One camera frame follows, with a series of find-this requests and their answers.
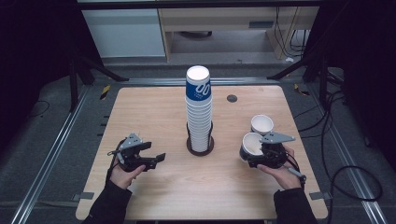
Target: person's arm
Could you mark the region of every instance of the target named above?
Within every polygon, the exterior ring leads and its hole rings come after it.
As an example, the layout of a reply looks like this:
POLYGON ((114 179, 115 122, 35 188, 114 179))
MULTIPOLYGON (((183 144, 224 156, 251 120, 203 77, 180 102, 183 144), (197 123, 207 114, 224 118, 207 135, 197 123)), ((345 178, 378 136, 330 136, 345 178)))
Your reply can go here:
POLYGON ((277 224, 318 223, 302 188, 279 190, 274 195, 274 202, 277 224))
POLYGON ((123 223, 131 195, 128 189, 121 189, 108 181, 82 224, 123 223))
POLYGON ((127 173, 116 165, 111 172, 110 179, 106 182, 105 188, 93 203, 89 215, 82 224, 123 223, 126 207, 132 195, 132 192, 127 188, 145 168, 145 165, 141 165, 134 171, 127 173))
MULTIPOLYGON (((292 157, 294 156, 293 149, 286 146, 285 149, 292 157)), ((300 179, 290 172, 288 167, 291 167, 288 162, 285 163, 285 166, 278 169, 272 169, 261 164, 257 166, 259 170, 273 176, 280 187, 284 189, 282 191, 279 190, 274 194, 277 215, 276 223, 318 223, 312 213, 311 205, 306 199, 300 179)))

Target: wooden tabletop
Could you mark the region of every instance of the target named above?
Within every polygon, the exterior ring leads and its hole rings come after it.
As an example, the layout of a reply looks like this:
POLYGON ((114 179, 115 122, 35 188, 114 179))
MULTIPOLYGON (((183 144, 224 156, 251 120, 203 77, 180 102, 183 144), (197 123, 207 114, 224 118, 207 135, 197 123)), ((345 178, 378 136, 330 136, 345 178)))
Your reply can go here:
POLYGON ((197 157, 187 150, 185 87, 123 88, 114 104, 102 142, 92 165, 76 212, 84 219, 102 191, 111 163, 107 152, 120 140, 136 133, 150 149, 142 157, 166 153, 157 168, 142 173, 129 190, 134 194, 127 208, 129 220, 274 219, 274 193, 280 189, 273 177, 249 168, 239 157, 243 136, 257 114, 269 116, 274 132, 296 137, 284 143, 295 150, 306 175, 305 193, 316 218, 327 216, 323 200, 311 201, 318 183, 282 89, 278 86, 212 86, 213 151, 197 157), (230 103, 227 96, 236 95, 230 103))

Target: wire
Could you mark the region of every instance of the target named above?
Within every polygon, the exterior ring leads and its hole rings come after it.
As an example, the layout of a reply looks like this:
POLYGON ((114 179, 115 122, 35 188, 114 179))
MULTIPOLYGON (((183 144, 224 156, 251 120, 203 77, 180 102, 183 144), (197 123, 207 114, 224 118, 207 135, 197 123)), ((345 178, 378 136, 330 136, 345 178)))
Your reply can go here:
POLYGON ((110 179, 111 173, 113 172, 114 167, 116 167, 117 165, 120 164, 119 162, 117 162, 116 164, 114 164, 114 161, 116 160, 117 153, 119 153, 118 151, 120 150, 121 144, 122 144, 123 142, 125 142, 125 140, 126 140, 126 138, 125 138, 125 139, 122 139, 122 140, 119 142, 119 144, 118 144, 117 147, 116 147, 116 150, 107 153, 108 156, 109 156, 109 155, 113 155, 113 159, 111 160, 110 167, 108 167, 108 169, 107 169, 106 183, 105 183, 105 184, 107 184, 108 180, 110 179))
MULTIPOLYGON (((381 186, 381 183, 379 182, 379 180, 376 179, 375 176, 373 174, 371 174, 368 170, 366 170, 366 169, 364 169, 362 167, 359 167, 359 166, 355 166, 355 165, 347 165, 347 166, 342 166, 341 168, 339 168, 334 173, 333 176, 330 176, 328 167, 326 165, 326 160, 325 160, 325 157, 324 157, 324 135, 325 135, 324 132, 325 132, 327 123, 329 121, 329 118, 332 116, 331 115, 331 109, 332 109, 332 103, 334 102, 334 99, 333 99, 334 95, 335 94, 332 94, 329 97, 328 102, 327 102, 328 106, 326 108, 328 108, 328 113, 327 113, 325 122, 324 122, 323 127, 322 127, 322 135, 321 135, 321 138, 320 138, 321 159, 322 159, 322 163, 323 163, 323 167, 324 167, 326 176, 329 178, 329 180, 331 182, 330 193, 331 193, 331 195, 333 195, 334 188, 336 188, 341 193, 343 193, 344 195, 346 195, 349 198, 352 198, 352 199, 355 199, 355 200, 360 200, 360 201, 365 201, 365 202, 375 202, 375 201, 379 200, 382 197, 383 190, 382 190, 382 186, 381 186), (378 185, 378 187, 379 187, 378 194, 374 198, 361 198, 361 197, 357 197, 357 196, 354 196, 354 195, 348 193, 346 190, 344 190, 341 187, 339 187, 338 185, 336 185, 335 184, 336 177, 339 174, 341 174, 341 172, 344 171, 345 169, 359 169, 359 170, 364 171, 366 174, 368 174, 375 181, 375 183, 378 185)), ((330 207, 329 207, 329 215, 328 215, 327 223, 331 223, 331 221, 332 221, 332 209, 333 209, 333 198, 330 199, 330 207)))
POLYGON ((300 172, 300 166, 298 165, 298 162, 296 159, 294 159, 294 157, 292 157, 289 153, 288 153, 288 158, 287 158, 288 162, 293 166, 293 168, 300 172))
POLYGON ((47 107, 44 109, 44 111, 42 111, 40 113, 37 113, 37 114, 34 114, 34 115, 31 115, 31 116, 29 116, 29 118, 33 118, 33 117, 37 117, 37 116, 43 115, 50 108, 50 103, 48 101, 37 101, 36 104, 37 103, 46 103, 47 107))
POLYGON ((275 21, 275 26, 274 26, 274 36, 275 36, 276 42, 280 46, 280 48, 282 49, 282 53, 283 54, 285 54, 288 57, 298 57, 299 55, 290 54, 286 50, 285 41, 283 39, 283 35, 282 35, 281 30, 280 30, 280 26, 279 26, 279 22, 278 21, 279 21, 279 7, 276 7, 276 21, 275 21), (279 39, 276 36, 276 28, 279 31, 281 41, 279 41, 279 39))
MULTIPOLYGON (((333 93, 332 95, 335 95, 335 94, 338 94, 338 93, 341 93, 341 91, 336 91, 336 92, 333 93)), ((337 99, 335 99, 335 100, 332 99, 331 102, 326 103, 326 108, 329 107, 328 104, 332 104, 334 101, 340 100, 340 99, 343 99, 343 98, 344 98, 344 97, 340 97, 340 98, 337 98, 337 99)), ((306 113, 306 112, 308 112, 308 111, 310 111, 310 110, 312 110, 312 109, 314 109, 314 108, 316 108, 316 107, 318 107, 318 105, 316 105, 316 106, 314 106, 314 107, 308 109, 307 111, 305 111, 305 112, 299 114, 298 116, 300 116, 300 115, 302 115, 302 114, 304 114, 304 113, 306 113)), ((320 118, 320 120, 318 120, 316 123, 312 124, 312 125, 309 126, 309 127, 306 127, 306 128, 301 129, 301 130, 298 130, 298 132, 301 133, 301 132, 305 132, 305 131, 307 131, 307 130, 310 130, 310 129, 315 128, 316 126, 318 126, 318 125, 328 116, 328 113, 329 113, 329 111, 326 110, 326 111, 324 112, 323 116, 320 118)))
POLYGON ((291 36, 291 39, 290 39, 289 44, 290 44, 290 49, 292 49, 292 50, 294 50, 294 51, 296 51, 296 52, 300 52, 300 55, 299 55, 299 56, 300 56, 300 59, 302 59, 303 56, 304 56, 305 47, 306 47, 306 44, 305 44, 306 33, 309 32, 309 30, 304 30, 303 44, 301 44, 300 41, 298 40, 298 36, 297 36, 298 32, 299 32, 298 30, 294 30, 294 31, 293 31, 293 34, 292 34, 292 36, 291 36), (293 45, 293 44, 291 43, 295 35, 296 35, 295 39, 296 39, 296 41, 297 41, 297 43, 298 43, 299 45, 293 45))
POLYGON ((317 108, 318 106, 319 106, 319 105, 315 105, 315 106, 313 106, 312 108, 307 109, 307 110, 305 110, 304 112, 302 112, 302 113, 300 113, 300 114, 294 116, 293 118, 294 118, 294 119, 297 119, 297 118, 300 117, 301 115, 303 115, 303 114, 305 114, 305 113, 308 113, 309 111, 311 111, 311 110, 317 108))
MULTIPOLYGON (((336 99, 333 99, 333 100, 332 100, 332 103, 335 102, 335 101, 341 100, 341 99, 344 99, 344 96, 339 97, 339 98, 336 98, 336 99)), ((309 128, 300 130, 299 132, 303 132, 303 131, 306 131, 306 130, 308 130, 308 129, 314 128, 314 127, 316 127, 318 124, 319 124, 319 122, 317 122, 315 125, 312 125, 312 126, 309 127, 309 128)), ((327 132, 331 129, 331 127, 332 127, 332 123, 330 123, 328 129, 327 129, 324 133, 327 133, 327 132)), ((302 136, 301 138, 321 137, 322 135, 323 135, 323 133, 318 134, 318 135, 302 136)))

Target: black sleeve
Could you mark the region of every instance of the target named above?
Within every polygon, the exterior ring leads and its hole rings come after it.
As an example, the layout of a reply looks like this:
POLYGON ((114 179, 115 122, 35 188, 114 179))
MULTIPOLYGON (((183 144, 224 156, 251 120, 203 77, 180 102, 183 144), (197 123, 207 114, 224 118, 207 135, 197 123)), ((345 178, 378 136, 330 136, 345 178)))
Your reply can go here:
POLYGON ((274 201, 277 224, 318 223, 303 189, 279 190, 274 195, 274 201))
POLYGON ((121 224, 132 192, 108 181, 82 224, 121 224))

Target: blue cup label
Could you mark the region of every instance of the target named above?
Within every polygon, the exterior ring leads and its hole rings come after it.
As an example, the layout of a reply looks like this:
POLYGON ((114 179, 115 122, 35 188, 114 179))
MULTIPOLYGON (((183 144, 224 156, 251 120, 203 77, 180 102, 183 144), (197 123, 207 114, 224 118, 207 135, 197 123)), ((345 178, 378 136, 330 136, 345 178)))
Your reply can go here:
POLYGON ((210 79, 206 84, 195 86, 186 81, 186 95, 193 101, 204 101, 212 94, 210 79))

